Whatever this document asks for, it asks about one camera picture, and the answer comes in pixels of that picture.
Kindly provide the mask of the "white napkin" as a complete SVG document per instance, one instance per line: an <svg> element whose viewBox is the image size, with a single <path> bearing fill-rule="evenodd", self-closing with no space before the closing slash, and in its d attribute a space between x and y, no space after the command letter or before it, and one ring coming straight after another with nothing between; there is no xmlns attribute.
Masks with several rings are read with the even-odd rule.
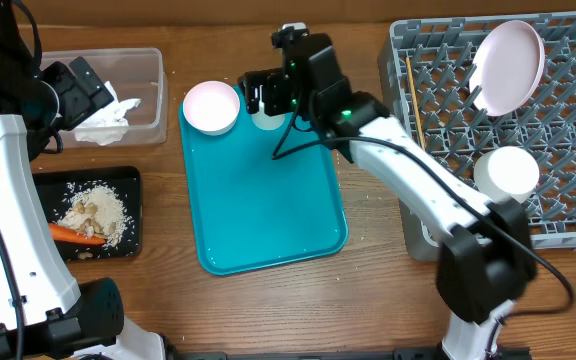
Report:
<svg viewBox="0 0 576 360"><path fill-rule="evenodd" d="M113 101L74 129L73 133L77 142L90 142L107 146L120 141L127 133L129 126L126 113L141 104L140 98L119 101L117 92L110 81L106 81L104 86L112 95Z"/></svg>

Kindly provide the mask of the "white upturned cup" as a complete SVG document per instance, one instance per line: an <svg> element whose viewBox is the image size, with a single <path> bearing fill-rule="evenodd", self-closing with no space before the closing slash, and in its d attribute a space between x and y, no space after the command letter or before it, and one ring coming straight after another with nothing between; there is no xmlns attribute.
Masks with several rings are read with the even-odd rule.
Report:
<svg viewBox="0 0 576 360"><path fill-rule="evenodd" d="M269 116L263 111L259 111L251 115L253 124L264 131L273 131L282 126L285 121L284 115Z"/></svg>

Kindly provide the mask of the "wooden chopstick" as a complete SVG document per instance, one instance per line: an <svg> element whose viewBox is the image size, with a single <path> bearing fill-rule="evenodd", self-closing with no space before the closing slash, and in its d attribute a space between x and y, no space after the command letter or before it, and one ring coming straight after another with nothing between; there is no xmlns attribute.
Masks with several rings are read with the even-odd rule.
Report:
<svg viewBox="0 0 576 360"><path fill-rule="evenodd" d="M419 113L419 105L418 105L418 101L417 101L417 94L416 94L416 87L415 87L415 83L414 83L412 64L411 64L411 60L409 57L406 57L405 61L406 61L406 69L407 69L407 75L408 75L408 84L409 84L411 97L412 97L413 112L414 112L414 116L415 116L415 123L416 123L416 129L417 129L417 137L418 137L420 147L422 148L422 150L425 150L425 136L423 133L423 127L421 124L421 117L420 117L420 113Z"/></svg>

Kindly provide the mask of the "pink bowl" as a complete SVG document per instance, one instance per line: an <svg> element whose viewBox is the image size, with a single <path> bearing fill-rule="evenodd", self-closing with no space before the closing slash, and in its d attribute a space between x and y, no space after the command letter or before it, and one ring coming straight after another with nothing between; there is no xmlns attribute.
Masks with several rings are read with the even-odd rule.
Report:
<svg viewBox="0 0 576 360"><path fill-rule="evenodd" d="M240 111L240 99L235 89L220 81L205 81L186 94L182 113L194 129L209 136L229 132Z"/></svg>

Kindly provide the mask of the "teal serving tray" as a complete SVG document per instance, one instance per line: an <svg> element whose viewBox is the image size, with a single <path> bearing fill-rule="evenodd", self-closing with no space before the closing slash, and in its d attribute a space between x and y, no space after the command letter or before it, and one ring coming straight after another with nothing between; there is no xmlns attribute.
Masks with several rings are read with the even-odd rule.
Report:
<svg viewBox="0 0 576 360"><path fill-rule="evenodd" d="M276 146L292 148L314 133L257 128L239 89L234 127L205 135L179 123L197 256L219 276L339 252L348 226L330 151L304 149L275 160Z"/></svg>

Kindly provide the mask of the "orange carrot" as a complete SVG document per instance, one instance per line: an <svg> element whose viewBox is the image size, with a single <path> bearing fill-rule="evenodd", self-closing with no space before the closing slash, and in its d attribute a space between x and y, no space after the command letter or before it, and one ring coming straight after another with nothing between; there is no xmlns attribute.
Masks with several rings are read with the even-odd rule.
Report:
<svg viewBox="0 0 576 360"><path fill-rule="evenodd" d="M106 243L106 241L101 237L87 236L70 228L62 227L57 224L50 223L49 230L52 238L55 241L59 242L66 242L80 245L91 245L91 246L101 246Z"/></svg>

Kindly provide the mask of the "pink round plate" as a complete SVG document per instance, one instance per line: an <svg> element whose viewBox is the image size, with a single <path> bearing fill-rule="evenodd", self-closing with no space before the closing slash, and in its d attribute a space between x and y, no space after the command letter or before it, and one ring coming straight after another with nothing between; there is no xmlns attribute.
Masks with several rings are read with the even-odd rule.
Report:
<svg viewBox="0 0 576 360"><path fill-rule="evenodd" d="M493 29L479 45L469 79L473 105L489 116L506 115L524 105L539 85L545 67L545 46L527 22L512 20Z"/></svg>

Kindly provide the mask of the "white bowl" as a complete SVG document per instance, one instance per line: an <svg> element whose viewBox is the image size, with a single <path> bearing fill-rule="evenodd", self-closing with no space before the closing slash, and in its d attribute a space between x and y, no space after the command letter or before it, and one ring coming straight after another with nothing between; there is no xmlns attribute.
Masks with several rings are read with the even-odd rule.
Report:
<svg viewBox="0 0 576 360"><path fill-rule="evenodd" d="M485 153L474 166L477 189L495 203L514 199L524 203L540 177L536 160L526 150L505 146Z"/></svg>

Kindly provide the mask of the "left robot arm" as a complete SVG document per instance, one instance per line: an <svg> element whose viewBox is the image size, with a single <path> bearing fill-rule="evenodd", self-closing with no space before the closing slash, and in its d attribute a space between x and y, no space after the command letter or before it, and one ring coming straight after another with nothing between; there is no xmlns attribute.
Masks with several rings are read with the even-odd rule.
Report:
<svg viewBox="0 0 576 360"><path fill-rule="evenodd" d="M116 283L78 283L50 233L31 162L107 106L111 93L88 62L43 66L0 1L0 360L171 359L166 339L126 317Z"/></svg>

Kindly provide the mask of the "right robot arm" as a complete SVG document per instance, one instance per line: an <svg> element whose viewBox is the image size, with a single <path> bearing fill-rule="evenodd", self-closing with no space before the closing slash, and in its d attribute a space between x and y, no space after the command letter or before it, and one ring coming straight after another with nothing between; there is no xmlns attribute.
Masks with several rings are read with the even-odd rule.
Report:
<svg viewBox="0 0 576 360"><path fill-rule="evenodd" d="M427 154L373 95L353 91L330 37L287 24L271 36L278 68L251 71L238 85L249 114L291 114L309 122L315 145L370 172L427 226L439 243L436 288L451 314L435 346L399 348L396 359L529 359L498 336L536 276L527 215L468 187Z"/></svg>

